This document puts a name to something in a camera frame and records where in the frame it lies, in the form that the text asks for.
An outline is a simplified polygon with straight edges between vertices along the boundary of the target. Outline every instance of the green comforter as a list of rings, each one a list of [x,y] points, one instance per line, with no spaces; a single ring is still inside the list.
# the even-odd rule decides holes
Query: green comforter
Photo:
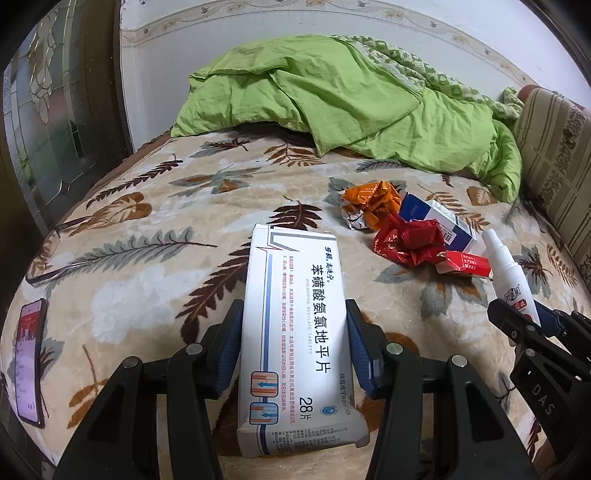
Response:
[[[468,168],[506,202],[521,157],[510,130],[522,104],[495,102],[404,50],[367,37],[302,35],[234,48],[189,78],[172,136],[274,121],[310,132],[319,155],[345,146],[428,171]]]

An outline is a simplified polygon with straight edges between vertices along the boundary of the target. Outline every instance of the phone screen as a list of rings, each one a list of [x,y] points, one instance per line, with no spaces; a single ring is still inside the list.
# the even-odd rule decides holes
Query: phone screen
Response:
[[[25,421],[41,426],[39,408],[37,339],[42,335],[43,300],[25,305],[18,321],[15,354],[15,389],[18,415]]]

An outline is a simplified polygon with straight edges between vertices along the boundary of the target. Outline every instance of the amlodipine besylate tablets box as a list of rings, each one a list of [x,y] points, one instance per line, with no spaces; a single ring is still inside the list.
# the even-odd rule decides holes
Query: amlodipine besylate tablets box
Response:
[[[366,445],[354,405],[336,238],[255,225],[242,323],[242,454]]]

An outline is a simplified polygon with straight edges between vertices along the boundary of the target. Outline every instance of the bed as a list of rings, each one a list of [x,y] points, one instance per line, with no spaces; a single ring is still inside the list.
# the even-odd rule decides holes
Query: bed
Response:
[[[426,173],[344,148],[318,158],[308,135],[273,124],[196,137],[164,134],[97,184],[64,218],[59,233],[50,233],[29,281],[23,280],[14,297],[0,342],[13,409],[20,308],[40,297],[49,305],[41,347],[46,427],[25,425],[28,434],[57,463],[125,357],[171,356],[219,323],[232,300],[244,295],[253,225],[271,223],[334,233],[345,295],[358,302],[366,320],[422,356],[467,357],[533,451],[538,427],[508,378],[513,350],[486,318],[495,297],[492,286],[438,275],[429,265],[407,270],[374,254],[373,235],[350,230],[338,201],[338,191],[371,180],[389,180],[402,192],[436,199],[477,231],[494,227],[537,300],[568,312],[591,311],[589,292],[553,232],[522,200],[501,203],[476,180]],[[236,441],[236,399],[231,387],[207,405],[225,477],[271,479],[278,471],[287,478],[364,476],[382,404],[366,398],[358,385],[355,404],[371,431],[370,444],[360,449],[244,459]],[[169,478],[164,401],[159,400],[159,460],[162,478]],[[428,459],[426,412],[422,445]]]

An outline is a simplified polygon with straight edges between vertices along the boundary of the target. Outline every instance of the smartphone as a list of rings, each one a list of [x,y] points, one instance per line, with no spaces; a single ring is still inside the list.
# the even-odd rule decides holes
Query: smartphone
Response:
[[[35,427],[44,427],[41,409],[40,350],[47,300],[39,299],[21,308],[14,358],[17,413]]]

